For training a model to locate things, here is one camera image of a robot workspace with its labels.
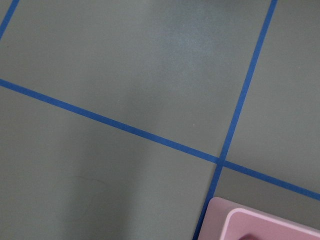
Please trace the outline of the pink plastic bin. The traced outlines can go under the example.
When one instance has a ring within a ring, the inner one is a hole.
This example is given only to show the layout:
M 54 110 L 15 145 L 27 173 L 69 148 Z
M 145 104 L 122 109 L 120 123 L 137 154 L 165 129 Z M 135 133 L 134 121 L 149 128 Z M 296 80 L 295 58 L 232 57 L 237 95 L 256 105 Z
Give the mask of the pink plastic bin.
M 199 240 L 318 240 L 320 231 L 220 197 L 208 204 Z

